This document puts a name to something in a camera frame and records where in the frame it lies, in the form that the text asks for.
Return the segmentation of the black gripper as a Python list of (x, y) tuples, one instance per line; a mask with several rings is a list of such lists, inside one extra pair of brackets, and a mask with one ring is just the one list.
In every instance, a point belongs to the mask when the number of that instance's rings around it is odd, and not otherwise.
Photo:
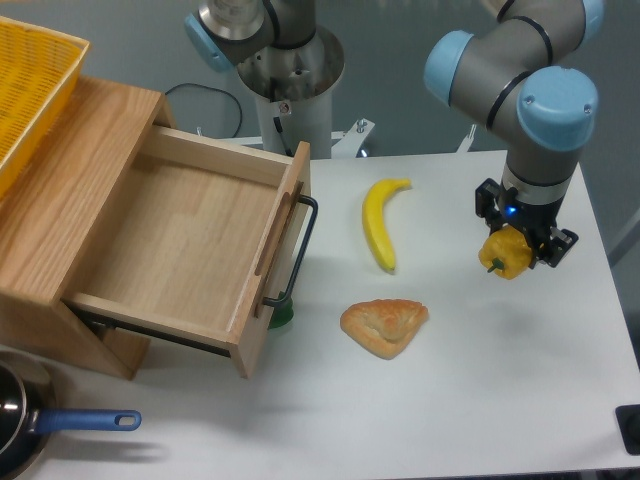
[(518, 177), (506, 183), (486, 179), (475, 190), (475, 214), (491, 231), (507, 225), (528, 239), (530, 269), (538, 264), (556, 268), (577, 244), (579, 236), (556, 223), (561, 206), (561, 184), (535, 185)]

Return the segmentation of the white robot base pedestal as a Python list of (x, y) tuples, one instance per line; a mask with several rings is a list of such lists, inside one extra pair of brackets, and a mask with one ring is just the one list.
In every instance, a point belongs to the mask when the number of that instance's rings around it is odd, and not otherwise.
[(291, 156), (307, 142), (313, 159), (331, 157), (332, 94), (344, 66), (342, 45), (322, 26), (299, 48), (269, 46), (238, 65), (255, 99), (264, 150)]

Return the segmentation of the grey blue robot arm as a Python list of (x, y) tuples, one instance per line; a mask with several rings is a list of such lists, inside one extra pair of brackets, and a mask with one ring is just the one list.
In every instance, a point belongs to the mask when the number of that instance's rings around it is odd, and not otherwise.
[[(489, 34), (449, 32), (424, 66), (434, 97), (508, 144), (502, 177), (477, 188), (475, 210), (492, 232), (520, 232), (534, 265), (558, 265), (577, 242), (556, 218), (599, 98), (585, 74), (560, 62), (603, 17), (600, 1), (501, 1)], [(345, 58), (313, 2), (206, 1), (184, 25), (211, 69), (235, 71), (252, 92), (265, 149), (290, 154), (304, 141), (314, 158), (330, 155)]]

